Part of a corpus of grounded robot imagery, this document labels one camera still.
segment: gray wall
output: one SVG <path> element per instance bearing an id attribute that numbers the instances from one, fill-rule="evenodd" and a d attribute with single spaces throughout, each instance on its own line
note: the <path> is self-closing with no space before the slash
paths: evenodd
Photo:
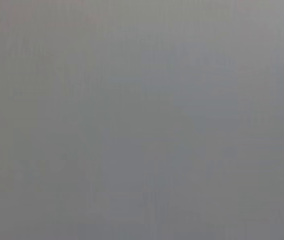
<path id="1" fill-rule="evenodd" d="M 0 240 L 284 239 L 283 0 L 0 0 Z"/>

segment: gray background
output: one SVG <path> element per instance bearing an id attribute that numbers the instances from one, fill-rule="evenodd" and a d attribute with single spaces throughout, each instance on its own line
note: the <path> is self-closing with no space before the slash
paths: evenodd
<path id="1" fill-rule="evenodd" d="M 284 239 L 284 1 L 0 0 L 4 239 Z"/>

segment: gray surface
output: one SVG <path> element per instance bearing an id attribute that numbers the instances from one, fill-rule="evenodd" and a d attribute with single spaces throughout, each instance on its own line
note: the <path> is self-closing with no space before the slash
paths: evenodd
<path id="1" fill-rule="evenodd" d="M 0 0 L 0 240 L 284 239 L 284 1 Z"/>

